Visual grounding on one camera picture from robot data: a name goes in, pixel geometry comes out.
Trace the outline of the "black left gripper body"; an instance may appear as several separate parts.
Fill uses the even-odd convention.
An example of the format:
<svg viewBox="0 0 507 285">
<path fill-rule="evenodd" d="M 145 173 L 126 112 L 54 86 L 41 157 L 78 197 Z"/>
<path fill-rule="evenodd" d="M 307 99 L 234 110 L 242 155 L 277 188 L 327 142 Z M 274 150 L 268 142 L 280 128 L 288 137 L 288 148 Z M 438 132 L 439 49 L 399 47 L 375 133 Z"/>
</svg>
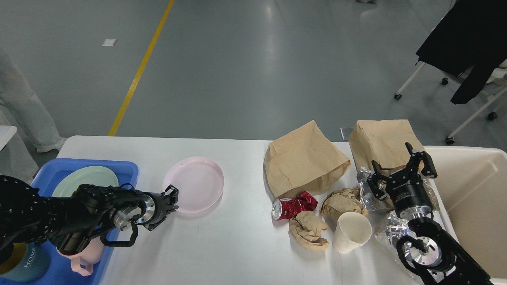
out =
<svg viewBox="0 0 507 285">
<path fill-rule="evenodd" d="M 137 224 L 152 231 L 172 212 L 172 198 L 165 193 L 144 192 L 144 194 L 144 214 L 137 220 Z"/>
</svg>

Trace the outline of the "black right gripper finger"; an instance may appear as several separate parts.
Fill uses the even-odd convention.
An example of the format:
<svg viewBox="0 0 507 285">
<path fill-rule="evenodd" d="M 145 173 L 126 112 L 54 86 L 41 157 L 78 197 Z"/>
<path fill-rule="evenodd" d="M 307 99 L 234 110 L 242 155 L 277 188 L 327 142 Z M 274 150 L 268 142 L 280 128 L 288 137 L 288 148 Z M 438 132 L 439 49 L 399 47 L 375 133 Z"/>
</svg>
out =
<svg viewBox="0 0 507 285">
<path fill-rule="evenodd" d="M 405 142 L 410 158 L 404 169 L 402 169 L 402 181 L 422 181 L 438 177 L 436 167 L 433 164 L 431 155 L 426 151 L 416 151 L 413 146 Z"/>
<path fill-rule="evenodd" d="M 393 175 L 393 169 L 382 169 L 380 164 L 372 160 L 373 174 L 366 180 L 373 196 L 380 201 L 392 201 L 391 196 L 387 193 L 387 183 L 389 177 Z"/>
</svg>

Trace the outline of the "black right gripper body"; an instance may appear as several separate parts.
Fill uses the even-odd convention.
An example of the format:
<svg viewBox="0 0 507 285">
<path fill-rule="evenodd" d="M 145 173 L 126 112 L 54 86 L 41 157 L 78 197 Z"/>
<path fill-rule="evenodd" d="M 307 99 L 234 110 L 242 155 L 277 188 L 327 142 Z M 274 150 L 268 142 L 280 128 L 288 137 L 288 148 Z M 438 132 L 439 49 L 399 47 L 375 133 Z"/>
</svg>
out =
<svg viewBox="0 0 507 285">
<path fill-rule="evenodd" d="M 393 202 L 397 217 L 401 219 L 423 218 L 433 211 L 433 203 L 418 172 L 389 175 L 386 192 Z"/>
</svg>

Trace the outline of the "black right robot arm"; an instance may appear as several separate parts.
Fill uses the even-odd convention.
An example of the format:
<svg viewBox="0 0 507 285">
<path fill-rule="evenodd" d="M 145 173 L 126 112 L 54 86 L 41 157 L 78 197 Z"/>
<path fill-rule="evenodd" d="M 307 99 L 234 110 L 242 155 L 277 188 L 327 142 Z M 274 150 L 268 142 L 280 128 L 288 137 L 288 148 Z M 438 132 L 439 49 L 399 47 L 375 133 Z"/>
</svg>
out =
<svg viewBox="0 0 507 285">
<path fill-rule="evenodd" d="M 415 233 L 395 242 L 401 263 L 425 285 L 490 285 L 489 274 L 433 220 L 434 206 L 423 186 L 424 179 L 438 176 L 431 155 L 413 150 L 408 142 L 405 146 L 410 159 L 403 169 L 384 175 L 372 161 L 373 174 L 367 179 L 374 197 L 388 196 L 396 216 L 407 220 Z"/>
</svg>

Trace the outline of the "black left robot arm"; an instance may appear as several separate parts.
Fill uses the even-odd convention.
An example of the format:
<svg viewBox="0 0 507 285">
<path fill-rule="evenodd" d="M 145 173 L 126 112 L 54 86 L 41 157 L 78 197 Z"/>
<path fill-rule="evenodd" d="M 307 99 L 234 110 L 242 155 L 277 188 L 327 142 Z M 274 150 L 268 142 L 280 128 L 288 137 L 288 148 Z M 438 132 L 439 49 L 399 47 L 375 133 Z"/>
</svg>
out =
<svg viewBox="0 0 507 285">
<path fill-rule="evenodd" d="M 179 189 L 142 192 L 131 184 L 81 184 L 71 197 L 43 197 L 15 177 L 1 176 L 1 258 L 15 243 L 49 240 L 65 255 L 78 254 L 94 238 L 106 247 L 132 247 L 138 226 L 154 230 L 178 209 Z"/>
</svg>

